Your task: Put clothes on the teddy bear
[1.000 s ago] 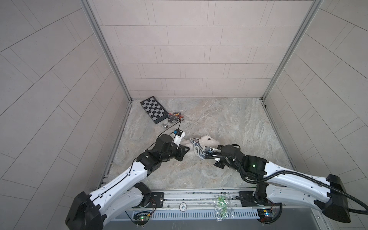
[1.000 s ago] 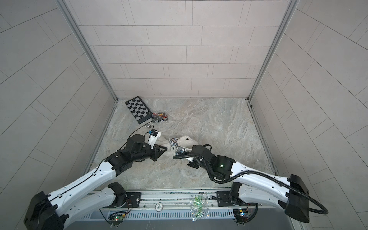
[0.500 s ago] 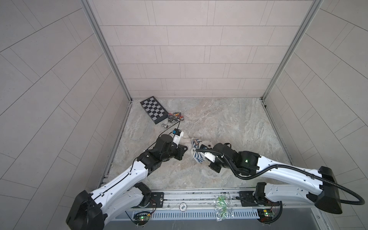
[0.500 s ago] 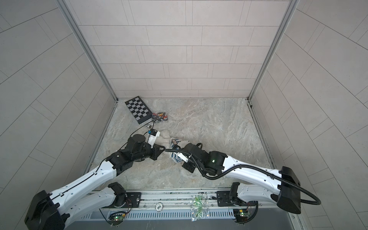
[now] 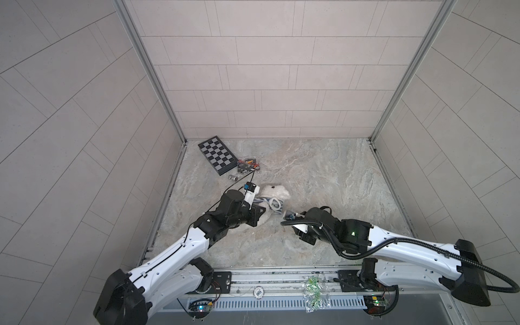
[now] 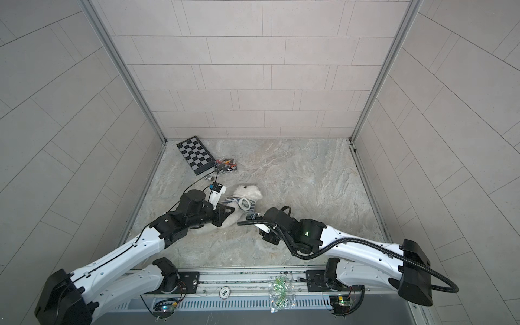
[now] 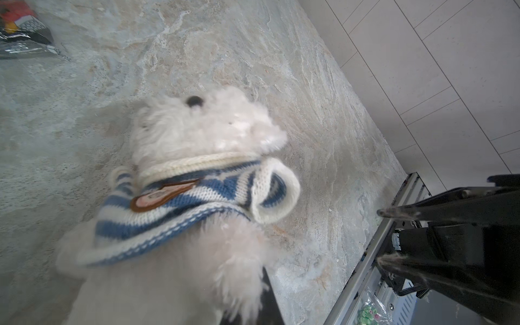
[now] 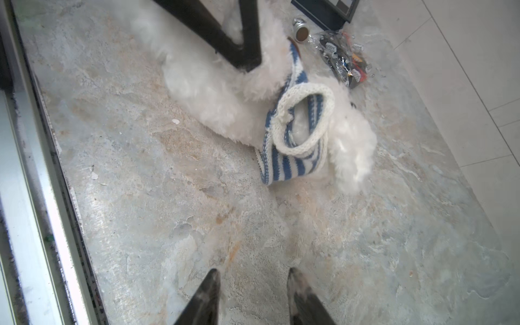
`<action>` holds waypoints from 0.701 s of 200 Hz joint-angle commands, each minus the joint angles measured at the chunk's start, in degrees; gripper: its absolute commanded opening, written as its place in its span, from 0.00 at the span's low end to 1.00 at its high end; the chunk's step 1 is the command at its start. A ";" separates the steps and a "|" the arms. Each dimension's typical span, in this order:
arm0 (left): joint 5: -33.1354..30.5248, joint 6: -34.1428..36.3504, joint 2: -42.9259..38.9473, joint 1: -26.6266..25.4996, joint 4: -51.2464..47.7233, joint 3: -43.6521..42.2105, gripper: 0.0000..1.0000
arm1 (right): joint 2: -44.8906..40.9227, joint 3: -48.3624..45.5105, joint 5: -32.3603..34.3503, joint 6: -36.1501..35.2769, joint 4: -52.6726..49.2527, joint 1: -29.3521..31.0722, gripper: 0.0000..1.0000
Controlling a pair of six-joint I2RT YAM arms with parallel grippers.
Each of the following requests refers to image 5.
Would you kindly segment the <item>white fluffy teddy bear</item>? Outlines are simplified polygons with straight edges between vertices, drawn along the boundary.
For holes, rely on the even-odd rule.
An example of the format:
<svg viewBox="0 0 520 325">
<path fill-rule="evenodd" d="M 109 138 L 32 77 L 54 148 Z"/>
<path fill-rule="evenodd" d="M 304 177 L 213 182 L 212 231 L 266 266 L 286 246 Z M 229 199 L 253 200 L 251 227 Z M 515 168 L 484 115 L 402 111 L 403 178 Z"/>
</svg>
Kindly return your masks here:
<svg viewBox="0 0 520 325">
<path fill-rule="evenodd" d="M 289 191 L 282 185 L 266 185 L 261 189 L 255 199 L 259 197 L 276 197 L 282 199 L 284 201 L 284 212 L 287 208 L 288 201 L 291 199 Z M 281 215 L 274 214 L 266 203 L 260 203 L 258 205 L 266 208 L 266 212 L 259 219 L 258 226 L 266 223 L 271 217 L 281 217 L 284 215 L 284 212 Z"/>
</svg>

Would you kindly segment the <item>blue white striped knit sweater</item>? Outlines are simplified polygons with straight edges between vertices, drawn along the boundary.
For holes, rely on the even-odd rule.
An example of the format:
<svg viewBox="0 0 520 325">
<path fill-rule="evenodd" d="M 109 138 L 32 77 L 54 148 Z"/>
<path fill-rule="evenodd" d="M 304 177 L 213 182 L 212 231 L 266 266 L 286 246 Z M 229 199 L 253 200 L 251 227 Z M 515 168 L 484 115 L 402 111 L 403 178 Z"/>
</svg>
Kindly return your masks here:
<svg viewBox="0 0 520 325">
<path fill-rule="evenodd" d="M 254 203 L 266 203 L 269 209 L 277 215 L 281 215 L 284 212 L 284 201 L 276 197 L 259 197 L 254 200 Z"/>
</svg>

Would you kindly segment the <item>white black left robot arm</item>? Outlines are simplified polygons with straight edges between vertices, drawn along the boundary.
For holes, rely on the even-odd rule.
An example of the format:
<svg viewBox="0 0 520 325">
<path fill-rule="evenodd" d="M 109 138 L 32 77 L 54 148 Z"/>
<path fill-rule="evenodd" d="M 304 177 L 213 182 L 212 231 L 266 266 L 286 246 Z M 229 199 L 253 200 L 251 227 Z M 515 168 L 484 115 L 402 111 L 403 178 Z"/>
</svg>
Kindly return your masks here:
<svg viewBox="0 0 520 325">
<path fill-rule="evenodd" d="M 230 229 L 258 224 L 265 208 L 254 204 L 259 187 L 245 185 L 243 192 L 228 190 L 214 211 L 193 222 L 187 233 L 168 249 L 142 265 L 113 272 L 93 309 L 99 324 L 146 324 L 166 305 L 192 291 L 205 292 L 214 269 L 202 259 Z"/>
</svg>

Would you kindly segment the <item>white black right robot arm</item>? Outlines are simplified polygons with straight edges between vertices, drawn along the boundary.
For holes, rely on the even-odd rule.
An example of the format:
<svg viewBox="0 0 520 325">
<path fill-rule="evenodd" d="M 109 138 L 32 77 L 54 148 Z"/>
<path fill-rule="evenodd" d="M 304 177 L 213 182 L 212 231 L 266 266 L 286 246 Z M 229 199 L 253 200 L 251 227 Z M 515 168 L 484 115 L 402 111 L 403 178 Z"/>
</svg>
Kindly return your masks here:
<svg viewBox="0 0 520 325">
<path fill-rule="evenodd" d="M 490 306 L 491 291 L 519 292 L 514 280 L 483 265 L 468 240 L 442 244 L 401 236 L 362 220 L 339 220 L 327 206 L 288 215 L 281 224 L 291 226 L 310 245 L 327 242 L 338 256 L 362 261 L 359 278 L 364 287 L 437 287 L 479 307 Z"/>
</svg>

